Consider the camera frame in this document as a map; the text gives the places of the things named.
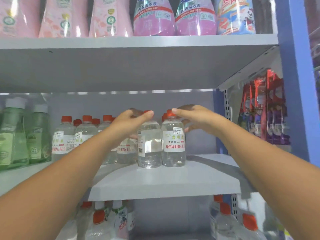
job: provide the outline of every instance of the person's right hand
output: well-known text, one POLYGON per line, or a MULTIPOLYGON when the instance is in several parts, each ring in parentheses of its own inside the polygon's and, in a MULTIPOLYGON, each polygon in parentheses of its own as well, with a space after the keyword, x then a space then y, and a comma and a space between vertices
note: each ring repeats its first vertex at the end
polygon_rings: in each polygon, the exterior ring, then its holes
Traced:
POLYGON ((206 133, 218 136, 218 129, 223 122, 227 120, 225 117, 212 112, 211 110, 200 105, 183 105, 179 108, 173 108, 172 112, 179 117, 185 118, 183 124, 192 123, 185 129, 185 132, 190 132, 196 129, 202 129, 206 133))

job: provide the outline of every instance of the person's right arm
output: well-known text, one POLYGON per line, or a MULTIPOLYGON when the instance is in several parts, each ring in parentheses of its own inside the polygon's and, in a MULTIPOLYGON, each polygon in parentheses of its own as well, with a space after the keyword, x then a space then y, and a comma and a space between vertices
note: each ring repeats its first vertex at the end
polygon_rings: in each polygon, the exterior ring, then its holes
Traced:
POLYGON ((203 129, 221 139, 295 240, 320 239, 318 167, 259 139, 200 105, 187 105, 172 109, 172 112, 193 123, 186 132, 203 129))

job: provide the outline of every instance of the white bottle cap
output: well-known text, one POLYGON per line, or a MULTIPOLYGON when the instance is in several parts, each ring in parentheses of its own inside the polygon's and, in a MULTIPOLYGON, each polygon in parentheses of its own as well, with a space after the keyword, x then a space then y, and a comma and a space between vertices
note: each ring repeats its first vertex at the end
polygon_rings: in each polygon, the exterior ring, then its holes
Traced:
POLYGON ((6 108, 25 109, 27 100, 21 97, 7 98, 5 101, 6 108))
POLYGON ((33 108, 33 112, 48 113, 48 105, 46 104, 36 104, 33 108))
POLYGON ((95 210, 101 210, 104 208, 104 201, 96 201, 94 203, 94 209, 95 210))
POLYGON ((119 209, 122 206, 122 200, 114 200, 112 204, 113 209, 119 209))

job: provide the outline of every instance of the person's left arm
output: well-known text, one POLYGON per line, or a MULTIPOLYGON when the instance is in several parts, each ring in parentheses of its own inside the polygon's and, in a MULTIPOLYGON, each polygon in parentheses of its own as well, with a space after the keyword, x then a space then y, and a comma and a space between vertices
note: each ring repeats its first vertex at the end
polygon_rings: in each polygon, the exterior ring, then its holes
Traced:
POLYGON ((6 240, 54 240, 90 187, 106 154, 150 120, 126 110, 104 131, 0 197, 0 233, 6 240))

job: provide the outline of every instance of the white and pink bottle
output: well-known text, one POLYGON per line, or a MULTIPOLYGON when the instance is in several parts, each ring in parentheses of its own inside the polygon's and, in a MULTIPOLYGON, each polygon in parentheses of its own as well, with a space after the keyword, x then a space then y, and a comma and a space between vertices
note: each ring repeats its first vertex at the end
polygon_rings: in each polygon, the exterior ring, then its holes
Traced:
POLYGON ((0 0, 0 38, 37 38, 40 0, 0 0))
POLYGON ((169 0, 138 0, 134 36, 174 36, 175 19, 169 0))
POLYGON ((216 13, 211 0, 180 0, 176 31, 178 36, 216 35, 216 13))
POLYGON ((89 37, 133 35, 129 0, 94 0, 89 37))
POLYGON ((88 37, 88 0, 47 0, 39 38, 88 37))

